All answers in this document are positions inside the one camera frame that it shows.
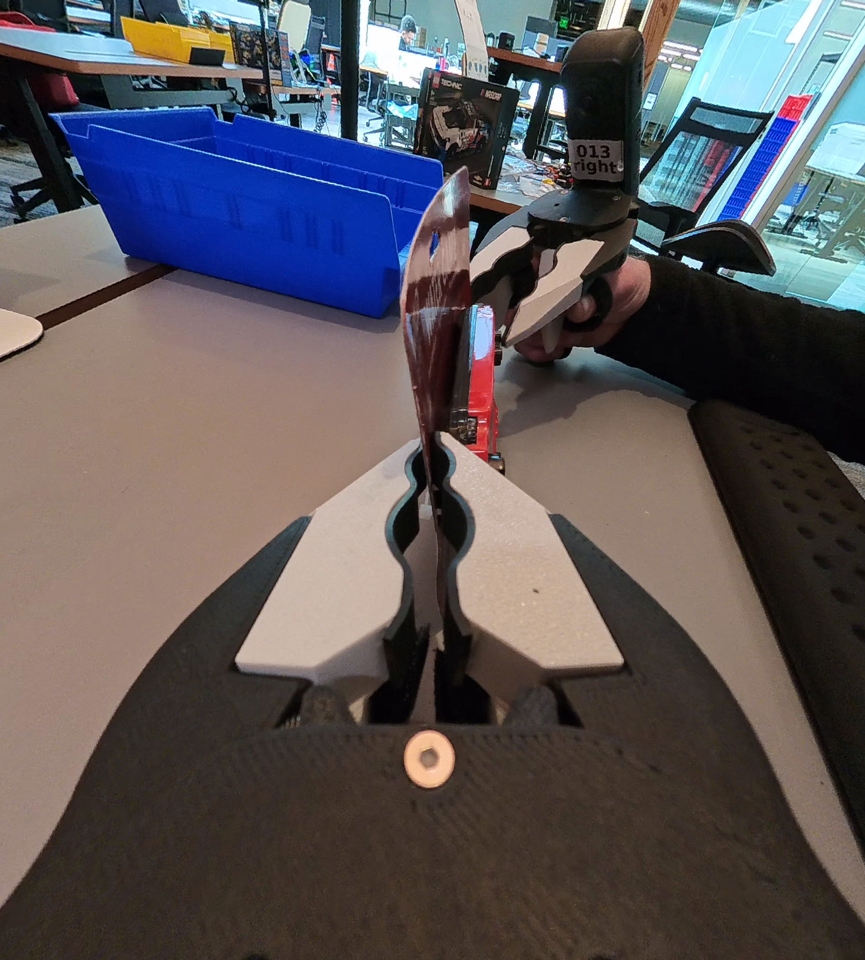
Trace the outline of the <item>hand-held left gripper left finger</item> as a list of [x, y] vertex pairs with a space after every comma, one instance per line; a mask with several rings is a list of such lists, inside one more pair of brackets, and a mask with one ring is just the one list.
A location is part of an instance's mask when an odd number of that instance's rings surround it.
[[429, 633], [405, 552], [419, 533], [422, 447], [407, 443], [318, 507], [235, 657], [243, 673], [328, 686], [369, 718], [404, 723]]

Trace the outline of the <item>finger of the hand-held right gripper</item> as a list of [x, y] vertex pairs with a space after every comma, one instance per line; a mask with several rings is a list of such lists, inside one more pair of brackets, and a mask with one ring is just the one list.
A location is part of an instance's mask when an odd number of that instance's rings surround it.
[[551, 270], [537, 279], [518, 303], [503, 336], [514, 347], [557, 320], [582, 296], [586, 276], [605, 262], [602, 239], [582, 239], [559, 246]]
[[470, 264], [473, 305], [468, 311], [469, 327], [477, 324], [478, 315], [487, 307], [505, 327], [510, 307], [533, 294], [537, 273], [533, 239], [525, 227], [511, 226], [488, 241]]

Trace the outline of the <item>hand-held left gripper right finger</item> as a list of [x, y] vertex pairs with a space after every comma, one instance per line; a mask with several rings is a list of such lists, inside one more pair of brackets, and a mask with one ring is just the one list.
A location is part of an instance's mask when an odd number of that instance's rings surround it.
[[439, 720], [487, 722], [491, 700], [623, 667], [547, 510], [447, 433], [436, 434], [436, 530]]

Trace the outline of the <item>red handheld toy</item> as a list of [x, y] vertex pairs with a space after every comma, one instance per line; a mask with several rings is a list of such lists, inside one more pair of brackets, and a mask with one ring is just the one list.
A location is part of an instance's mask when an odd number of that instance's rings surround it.
[[447, 635], [469, 637], [457, 565], [473, 532], [468, 508], [449, 485], [455, 447], [505, 472], [497, 449], [494, 310], [475, 305], [470, 271], [470, 184], [466, 168], [451, 174], [419, 222], [402, 273], [405, 354], [438, 536], [437, 595]]

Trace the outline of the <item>person's right forearm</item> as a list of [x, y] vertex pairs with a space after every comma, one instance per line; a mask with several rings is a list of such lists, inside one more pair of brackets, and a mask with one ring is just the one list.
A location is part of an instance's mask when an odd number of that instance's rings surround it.
[[683, 389], [799, 428], [865, 465], [865, 314], [647, 258], [644, 305], [601, 351]]

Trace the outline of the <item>person's right hand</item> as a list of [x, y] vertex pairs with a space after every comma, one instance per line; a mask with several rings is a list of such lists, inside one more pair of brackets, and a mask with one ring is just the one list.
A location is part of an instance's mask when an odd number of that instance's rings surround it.
[[652, 287], [650, 262], [645, 258], [629, 257], [618, 270], [607, 273], [604, 280], [611, 290], [612, 305], [595, 330], [577, 332], [564, 325], [551, 350], [545, 349], [540, 331], [517, 343], [514, 349], [527, 361], [542, 364], [564, 358], [572, 349], [594, 349], [607, 344], [645, 304]]

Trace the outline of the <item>wooden side table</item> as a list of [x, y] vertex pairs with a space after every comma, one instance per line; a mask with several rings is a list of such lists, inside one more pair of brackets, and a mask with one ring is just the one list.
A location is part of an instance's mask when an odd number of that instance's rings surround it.
[[531, 190], [525, 193], [520, 188], [521, 186], [521, 183], [513, 183], [508, 188], [485, 189], [471, 185], [471, 219], [478, 219], [482, 211], [491, 211], [501, 216], [510, 215], [545, 194], [544, 190], [538, 191], [535, 189], [536, 184], [527, 182], [525, 186]]

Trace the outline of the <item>black mesh back chair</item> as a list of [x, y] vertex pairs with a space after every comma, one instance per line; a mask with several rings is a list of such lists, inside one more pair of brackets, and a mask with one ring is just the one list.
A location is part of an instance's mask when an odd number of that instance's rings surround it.
[[666, 238], [693, 229], [773, 115], [692, 98], [642, 169], [635, 240], [658, 254]]

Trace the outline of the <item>black printed box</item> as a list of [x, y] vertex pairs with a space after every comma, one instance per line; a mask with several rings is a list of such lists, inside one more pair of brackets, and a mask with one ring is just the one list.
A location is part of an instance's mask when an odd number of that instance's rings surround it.
[[467, 167], [470, 183], [497, 186], [519, 91], [438, 69], [424, 71], [413, 152], [438, 160], [446, 175]]

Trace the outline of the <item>stack of blue red crates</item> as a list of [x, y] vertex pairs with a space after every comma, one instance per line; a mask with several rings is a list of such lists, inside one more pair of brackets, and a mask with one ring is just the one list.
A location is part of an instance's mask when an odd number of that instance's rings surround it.
[[746, 212], [794, 130], [799, 126], [803, 115], [808, 113], [813, 99], [812, 94], [786, 97], [741, 174], [735, 189], [719, 212], [716, 218], [718, 221], [740, 219]]

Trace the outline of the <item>tan cardboard panel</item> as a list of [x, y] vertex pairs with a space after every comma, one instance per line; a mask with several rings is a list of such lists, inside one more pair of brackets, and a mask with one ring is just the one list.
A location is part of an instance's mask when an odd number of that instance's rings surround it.
[[462, 75], [473, 80], [488, 82], [489, 56], [478, 2], [475, 0], [455, 0], [454, 5], [464, 44]]

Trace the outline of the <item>black pole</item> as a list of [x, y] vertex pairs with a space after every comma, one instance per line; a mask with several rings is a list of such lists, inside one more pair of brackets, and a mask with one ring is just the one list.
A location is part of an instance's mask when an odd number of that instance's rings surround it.
[[340, 1], [340, 131], [341, 137], [358, 140], [360, 1]]

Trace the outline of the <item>blue plastic bin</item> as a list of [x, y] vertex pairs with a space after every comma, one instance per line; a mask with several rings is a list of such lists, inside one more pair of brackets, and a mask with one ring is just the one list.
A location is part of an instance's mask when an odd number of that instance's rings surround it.
[[54, 115], [124, 254], [380, 318], [439, 161], [208, 107]]

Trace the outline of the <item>yellow plastic bin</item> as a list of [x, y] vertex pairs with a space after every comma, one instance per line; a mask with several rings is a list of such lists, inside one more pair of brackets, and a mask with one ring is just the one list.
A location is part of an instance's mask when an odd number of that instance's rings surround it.
[[231, 38], [226, 33], [122, 17], [124, 38], [138, 55], [191, 66], [235, 65]]

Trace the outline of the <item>wooden post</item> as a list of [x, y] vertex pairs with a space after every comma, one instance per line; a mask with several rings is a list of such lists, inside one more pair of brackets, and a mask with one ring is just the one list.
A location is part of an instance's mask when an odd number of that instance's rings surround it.
[[643, 40], [642, 92], [648, 88], [679, 4], [679, 0], [654, 0], [646, 5], [639, 26]]

